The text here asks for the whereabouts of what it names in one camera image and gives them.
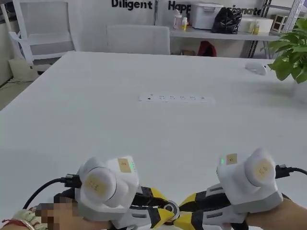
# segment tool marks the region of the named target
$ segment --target white chair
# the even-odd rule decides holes
[[[108,25],[111,53],[170,55],[169,28],[155,25]]]
[[[13,0],[20,32],[10,35],[31,66],[34,60],[59,58],[68,51],[80,50],[77,1]]]

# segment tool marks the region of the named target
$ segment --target metal ring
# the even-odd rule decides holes
[[[169,200],[168,203],[164,205],[163,208],[174,214],[174,216],[167,223],[172,223],[175,219],[179,218],[180,215],[179,206],[174,201]]]

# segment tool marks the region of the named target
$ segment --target hand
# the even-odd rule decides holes
[[[112,226],[108,221],[93,222],[79,217],[77,203],[64,197],[51,208],[36,211],[36,216],[41,216],[42,223],[46,223],[49,230],[102,230]]]

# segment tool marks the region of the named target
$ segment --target white controller housing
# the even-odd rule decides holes
[[[217,175],[237,213],[271,210],[283,201],[275,180],[275,162],[263,149],[249,157],[245,154],[221,157]]]
[[[82,186],[75,189],[80,215],[91,221],[119,220],[127,213],[139,188],[132,157],[105,163],[91,158],[78,171]]]

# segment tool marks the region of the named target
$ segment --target floor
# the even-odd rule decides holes
[[[24,91],[31,83],[7,83],[0,88],[0,111],[15,97]]]

